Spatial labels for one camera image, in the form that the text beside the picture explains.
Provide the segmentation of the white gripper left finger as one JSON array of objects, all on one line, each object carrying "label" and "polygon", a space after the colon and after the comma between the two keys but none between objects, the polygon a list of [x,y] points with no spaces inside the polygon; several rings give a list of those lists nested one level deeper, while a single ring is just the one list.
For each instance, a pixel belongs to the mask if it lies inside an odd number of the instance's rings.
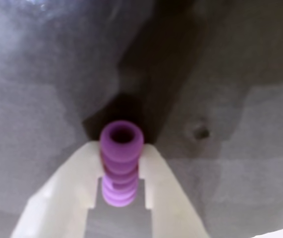
[{"label": "white gripper left finger", "polygon": [[29,198],[11,237],[84,237],[103,174],[99,143],[86,143]]}]

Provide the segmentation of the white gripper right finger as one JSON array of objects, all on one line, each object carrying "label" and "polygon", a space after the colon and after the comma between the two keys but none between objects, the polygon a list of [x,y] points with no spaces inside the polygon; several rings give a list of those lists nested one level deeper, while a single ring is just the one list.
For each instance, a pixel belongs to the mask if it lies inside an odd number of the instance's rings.
[{"label": "white gripper right finger", "polygon": [[146,144],[139,159],[145,207],[151,211],[154,238],[208,238],[186,193],[155,146]]}]

